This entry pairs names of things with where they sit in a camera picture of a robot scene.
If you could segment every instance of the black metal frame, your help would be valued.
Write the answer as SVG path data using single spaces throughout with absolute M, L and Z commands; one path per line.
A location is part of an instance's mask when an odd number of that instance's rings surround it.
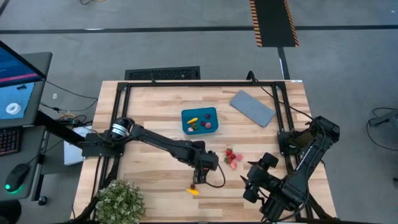
M 242 81 L 242 82 L 143 82 L 143 83 L 128 83 L 128 82 L 119 82 L 118 87 L 116 89 L 116 95 L 115 95 L 115 101 L 113 105 L 113 112 L 112 112 L 112 117 L 111 117 L 111 122 L 109 125 L 109 128 L 111 128 L 113 121 L 116 119 L 116 116 L 118 114 L 118 108 L 120 105 L 120 97 L 121 93 L 123 90 L 126 91 L 124 95 L 124 102 L 123 102 L 123 110 L 122 110 L 122 116 L 127 116 L 127 109 L 129 106 L 129 98 L 131 95 L 131 88 L 133 87 L 160 87 L 160 86 L 168 86 L 168 87 L 173 87 L 173 86 L 270 86 L 272 88 L 272 93 L 274 96 L 274 103 L 275 103 L 275 112 L 276 116 L 278 119 L 278 125 L 279 125 L 279 132 L 283 133 L 285 132 L 284 128 L 284 122 L 282 118 L 282 112 L 280 110 L 280 104 L 279 104 L 279 97 L 278 97 L 278 91 L 277 89 L 279 88 L 282 92 L 282 98 L 284 101 L 285 105 L 285 110 L 286 110 L 286 115 L 287 115 L 287 123 L 289 124 L 289 130 L 294 130 L 294 124 L 293 124 L 293 118 L 292 118 L 292 113 L 290 111 L 290 106 L 289 106 L 289 100 L 287 97 L 287 91 L 286 91 L 286 85 L 285 81 L 274 81 L 274 82 L 257 82 L 256 79 L 254 78 L 254 75 L 252 73 L 249 73 L 246 80 L 250 81 Z M 286 164 L 286 169 L 288 174 L 293 172 L 293 165 L 292 161 L 289 155 L 284 155 L 285 157 L 285 164 Z M 300 161 L 300 156 L 295 156 L 296 163 L 298 164 Z M 109 164 L 109 157 L 104 157 L 104 162 L 101 170 L 101 175 L 99 179 L 99 186 L 102 186 L 104 184 L 104 181 L 106 179 L 106 174 L 108 170 L 108 164 Z M 310 205 L 306 206 L 306 211 L 307 211 L 307 217 L 308 218 L 313 218 L 312 214 L 312 209 Z M 296 220 L 301 218 L 300 214 L 297 214 Z

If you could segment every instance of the gray floor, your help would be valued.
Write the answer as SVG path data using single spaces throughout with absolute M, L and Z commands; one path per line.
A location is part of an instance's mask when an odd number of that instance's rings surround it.
M 394 0 L 289 1 L 296 26 L 398 24 Z M 251 25 L 248 1 L 11 0 L 0 29 L 89 29 Z M 325 156 L 326 171 L 338 216 L 343 220 L 396 223 L 398 152 L 370 143 L 365 124 L 371 110 L 397 107 L 398 30 L 298 31 L 299 48 L 285 49 L 290 76 L 304 81 L 312 114 L 341 126 L 341 139 Z M 146 34 L 1 35 L 19 53 L 53 52 L 49 80 L 69 90 L 96 96 L 103 80 L 120 80 L 125 69 L 201 66 L 202 79 L 281 79 L 275 48 L 257 48 L 252 32 L 178 32 Z M 89 100 L 50 85 L 42 101 L 80 109 Z M 92 118 L 94 108 L 83 112 Z M 44 109 L 56 118 L 58 114 Z M 388 125 L 371 134 L 398 147 Z M 19 223 L 68 219 L 78 172 L 46 177 L 43 193 L 51 206 L 22 202 Z

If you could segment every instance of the blue bowl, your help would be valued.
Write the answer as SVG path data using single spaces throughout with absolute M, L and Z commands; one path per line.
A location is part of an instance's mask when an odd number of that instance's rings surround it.
M 198 129 L 196 131 L 188 131 L 188 128 L 191 126 L 191 124 L 187 124 L 187 122 L 193 118 L 198 118 L 198 121 L 196 121 Z M 182 130 L 185 132 L 185 134 L 213 133 L 218 129 L 217 111 L 214 107 L 183 110 L 181 112 L 181 121 Z M 210 122 L 211 128 L 207 129 L 202 126 L 200 124 L 202 121 L 206 123 Z

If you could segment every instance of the butcher block tabletop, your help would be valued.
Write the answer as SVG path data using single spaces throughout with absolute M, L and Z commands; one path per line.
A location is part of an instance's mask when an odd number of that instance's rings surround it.
M 190 80 L 190 82 L 203 82 L 203 80 Z M 303 83 L 297 81 L 285 81 L 285 83 L 290 105 L 310 114 Z M 106 81 L 102 84 L 93 122 L 93 129 L 98 132 L 109 128 L 117 84 L 117 81 Z M 270 87 L 264 88 L 272 93 Z M 265 152 L 279 158 L 277 167 L 270 168 L 269 172 L 279 178 L 283 178 L 287 174 L 284 158 L 279 152 L 277 142 L 279 127 L 276 116 L 266 128 L 262 128 L 230 106 L 229 102 L 239 90 L 244 90 L 275 110 L 274 100 L 259 86 L 131 88 L 127 117 L 132 118 L 137 124 L 148 130 L 174 140 L 205 141 L 206 150 L 217 153 L 220 166 L 226 177 L 226 184 L 223 188 L 216 189 L 201 184 L 197 185 L 199 195 L 192 195 L 186 189 L 192 183 L 193 168 L 177 161 L 168 152 L 161 149 L 142 142 L 129 142 L 126 144 L 124 155 L 120 160 L 118 178 L 134 182 L 144 193 L 146 216 L 141 220 L 142 222 L 258 222 L 262 218 L 262 214 L 259 212 L 261 202 L 258 200 L 256 204 L 253 204 L 242 198 L 244 183 L 240 175 L 246 177 L 251 167 L 247 161 L 257 161 Z M 279 100 L 282 101 L 282 94 L 279 93 L 279 96 Z M 118 116 L 122 111 L 123 99 L 124 91 L 121 95 Z M 283 105 L 280 106 L 287 128 L 285 108 Z M 218 130 L 210 134 L 189 136 L 184 134 L 181 111 L 206 107 L 216 108 L 220 124 Z M 307 127 L 305 123 L 308 118 L 304 115 L 292 111 L 292 116 L 297 130 Z M 243 156 L 243 160 L 237 162 L 236 170 L 232 170 L 224 162 L 224 153 L 229 147 L 235 154 Z M 97 160 L 97 157 L 90 157 L 83 162 L 74 203 L 77 215 L 90 201 Z M 223 178 L 220 170 L 210 171 L 207 181 L 214 185 L 221 185 Z M 328 179 L 322 164 L 312 174 L 309 186 L 315 200 L 329 215 L 335 216 Z M 291 213 L 284 212 L 281 218 L 289 214 Z

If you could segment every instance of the green plant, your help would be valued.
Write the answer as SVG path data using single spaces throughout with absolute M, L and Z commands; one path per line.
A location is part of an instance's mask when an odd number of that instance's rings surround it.
M 113 180 L 99 191 L 98 199 L 96 220 L 100 223 L 139 223 L 145 214 L 143 193 L 126 180 Z

